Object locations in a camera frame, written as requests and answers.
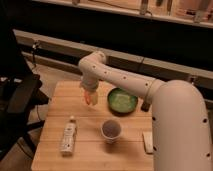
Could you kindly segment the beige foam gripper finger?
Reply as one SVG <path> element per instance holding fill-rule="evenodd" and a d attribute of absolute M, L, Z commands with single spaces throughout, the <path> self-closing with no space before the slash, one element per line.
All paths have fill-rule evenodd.
<path fill-rule="evenodd" d="M 96 105 L 98 103 L 98 93 L 97 92 L 89 92 L 89 101 L 92 105 Z"/>

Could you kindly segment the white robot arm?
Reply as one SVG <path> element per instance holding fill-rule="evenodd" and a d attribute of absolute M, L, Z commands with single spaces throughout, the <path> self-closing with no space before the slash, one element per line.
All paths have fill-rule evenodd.
<path fill-rule="evenodd" d="M 103 80 L 151 105 L 154 171 L 213 171 L 208 112 L 193 84 L 109 67 L 101 51 L 81 58 L 78 67 L 84 90 L 96 91 Z"/>

